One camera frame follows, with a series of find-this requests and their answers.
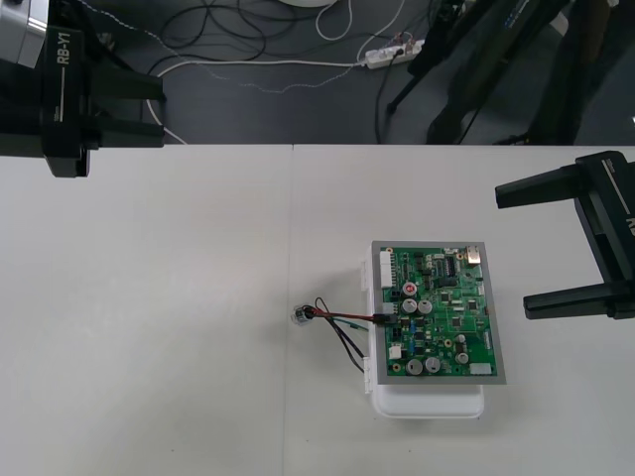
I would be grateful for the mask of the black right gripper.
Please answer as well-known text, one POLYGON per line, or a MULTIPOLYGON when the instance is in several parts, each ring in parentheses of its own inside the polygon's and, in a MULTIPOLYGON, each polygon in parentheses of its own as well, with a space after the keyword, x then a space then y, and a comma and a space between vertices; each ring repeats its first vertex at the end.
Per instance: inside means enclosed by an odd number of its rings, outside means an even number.
POLYGON ((495 187, 499 209, 577 198, 575 209, 602 284, 523 298, 529 320, 634 316, 634 165, 617 151, 495 187))

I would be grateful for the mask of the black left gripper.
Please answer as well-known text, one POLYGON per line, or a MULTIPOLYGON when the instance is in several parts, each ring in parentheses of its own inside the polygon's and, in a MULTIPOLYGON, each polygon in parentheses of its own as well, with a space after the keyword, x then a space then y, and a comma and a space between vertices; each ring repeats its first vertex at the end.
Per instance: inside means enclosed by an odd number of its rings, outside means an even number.
MULTIPOLYGON (((56 178, 85 178, 89 152, 82 127, 87 114, 84 35, 50 25, 42 61, 42 150, 56 178)), ((91 102, 166 100, 159 77, 134 70, 100 67, 91 73, 91 102)), ((104 148, 162 148, 161 125, 108 117, 94 120, 98 144, 104 148)))

